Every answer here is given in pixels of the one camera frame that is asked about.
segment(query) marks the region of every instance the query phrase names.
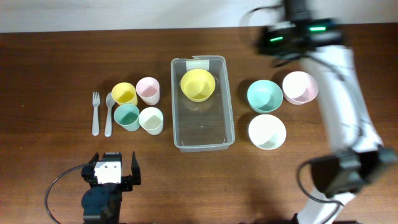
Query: green light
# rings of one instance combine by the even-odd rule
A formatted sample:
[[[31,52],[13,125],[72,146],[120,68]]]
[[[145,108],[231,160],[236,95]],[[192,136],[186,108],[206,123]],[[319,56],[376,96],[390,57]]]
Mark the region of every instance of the green light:
[[[325,31],[326,27],[310,27],[310,31]]]
[[[269,40],[270,42],[275,42],[275,41],[278,41],[278,40],[283,40],[284,39],[284,37],[275,37],[275,38],[272,38],[271,40]]]

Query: teal cup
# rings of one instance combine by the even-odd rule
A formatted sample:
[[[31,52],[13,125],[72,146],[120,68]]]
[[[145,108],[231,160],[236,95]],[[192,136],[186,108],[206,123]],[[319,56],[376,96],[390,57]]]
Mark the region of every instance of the teal cup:
[[[254,82],[248,90],[250,107],[258,113],[270,113],[276,110],[284,99],[280,87],[269,80]]]
[[[114,120],[128,131],[139,129],[139,110],[132,104],[123,104],[114,111]]]

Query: clear plastic container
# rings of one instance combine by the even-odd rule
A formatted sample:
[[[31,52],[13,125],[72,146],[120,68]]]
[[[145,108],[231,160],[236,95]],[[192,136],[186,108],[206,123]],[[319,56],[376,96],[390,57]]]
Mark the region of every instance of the clear plastic container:
[[[180,87],[184,74],[196,68],[208,70],[216,81],[213,94],[201,103],[190,101]],[[171,69],[175,146],[181,152],[227,149],[235,141],[235,132],[225,58],[175,58],[172,60]]]

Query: teal bowl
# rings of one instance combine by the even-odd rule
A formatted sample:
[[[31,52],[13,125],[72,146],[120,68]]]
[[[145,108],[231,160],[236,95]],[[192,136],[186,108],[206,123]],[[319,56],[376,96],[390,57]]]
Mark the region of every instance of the teal bowl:
[[[284,95],[280,87],[269,80],[254,82],[248,90],[250,107],[257,113],[270,113],[282,104]]]

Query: white plastic fork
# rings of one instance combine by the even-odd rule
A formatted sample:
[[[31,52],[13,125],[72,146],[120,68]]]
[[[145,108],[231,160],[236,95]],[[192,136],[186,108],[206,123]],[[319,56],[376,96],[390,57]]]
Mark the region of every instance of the white plastic fork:
[[[98,106],[100,105],[100,93],[93,92],[93,107],[94,107],[94,116],[93,116],[93,135],[97,136],[100,133],[100,123],[98,121]]]

